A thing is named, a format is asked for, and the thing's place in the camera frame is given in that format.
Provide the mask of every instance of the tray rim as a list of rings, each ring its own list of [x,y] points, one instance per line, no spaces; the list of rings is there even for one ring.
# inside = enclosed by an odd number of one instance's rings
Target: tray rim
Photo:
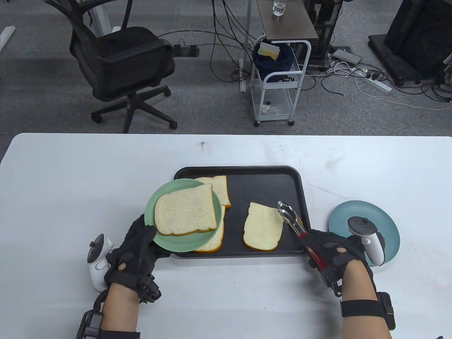
[[[292,173],[295,174],[294,180],[296,180],[296,185],[300,188],[300,193],[303,197],[302,201],[299,201],[299,207],[301,208],[302,215],[305,216],[303,223],[305,223],[307,229],[311,229],[311,222],[309,220],[309,214],[307,210],[306,205],[306,196],[303,189],[303,183],[301,181],[301,175],[298,170],[292,166],[289,165],[253,165],[253,166],[186,166],[181,169],[179,169],[176,174],[174,175],[174,180],[181,179],[185,177],[180,177],[180,175],[187,170],[193,170],[193,169],[205,169],[205,170],[276,170],[276,169],[284,169],[289,170]],[[259,257],[289,257],[289,256],[297,256],[304,254],[305,251],[297,251],[297,252],[258,252],[255,253],[250,252],[249,255],[231,255],[231,256],[215,256],[215,252],[213,253],[193,253],[193,252],[186,252],[186,253],[174,253],[178,258],[180,259],[230,259],[230,258],[259,258]]]

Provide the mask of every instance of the vr controller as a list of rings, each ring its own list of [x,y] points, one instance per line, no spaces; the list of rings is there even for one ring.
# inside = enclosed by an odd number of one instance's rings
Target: vr controller
[[[348,230],[361,238],[361,243],[372,263],[381,266],[385,262],[385,238],[369,219],[351,217],[348,220]]]
[[[101,233],[90,243],[89,247],[86,261],[88,262],[91,282],[97,292],[102,292],[108,287],[104,276],[110,269],[110,265],[105,256],[112,251],[114,243]]]

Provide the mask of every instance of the desk leg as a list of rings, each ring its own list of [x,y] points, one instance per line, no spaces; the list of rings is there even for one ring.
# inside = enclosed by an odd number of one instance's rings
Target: desk leg
[[[89,12],[91,13],[91,17],[93,18],[94,32],[96,33],[97,37],[101,37],[112,32],[108,14],[104,10],[102,5],[94,7]]]
[[[249,31],[250,31],[250,20],[251,20],[251,5],[253,4],[253,0],[248,0],[248,9],[246,11],[246,32],[245,32],[245,45],[243,49],[243,57],[239,59],[239,76],[242,79],[243,78],[243,72],[242,69],[245,66],[246,62],[246,49],[248,48],[248,41],[250,39]],[[240,82],[240,92],[245,93],[246,92],[246,82],[245,80],[242,80]]]

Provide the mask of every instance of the black glove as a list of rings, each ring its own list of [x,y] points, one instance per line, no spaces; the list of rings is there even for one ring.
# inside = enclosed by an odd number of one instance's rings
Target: black glove
[[[132,223],[122,245],[107,255],[111,265],[104,280],[110,285],[118,283],[138,293],[143,302],[153,302],[160,297],[158,286],[153,282],[152,271],[159,258],[170,256],[170,252],[153,242],[157,229],[145,226],[144,214]]]
[[[332,232],[310,230],[307,235],[300,239],[300,242],[317,252],[324,259],[329,266],[330,274],[332,273],[336,280],[344,277],[345,268],[350,261],[361,260],[373,283],[373,273],[367,264],[364,245],[359,236],[351,235],[344,238]],[[345,248],[347,252],[338,252],[338,247]],[[309,265],[314,268],[317,267],[312,258],[309,259]]]

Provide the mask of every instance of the black tray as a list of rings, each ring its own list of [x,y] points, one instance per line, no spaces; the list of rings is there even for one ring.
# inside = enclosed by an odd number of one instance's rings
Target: black tray
[[[227,176],[229,199],[226,209],[221,248],[213,253],[177,253],[183,258],[274,257],[303,253],[303,248],[290,226],[284,225],[278,247],[271,252],[251,249],[243,242],[243,227],[250,202],[276,208],[279,200],[289,203],[310,227],[300,174],[289,166],[250,167],[185,167],[174,179]]]

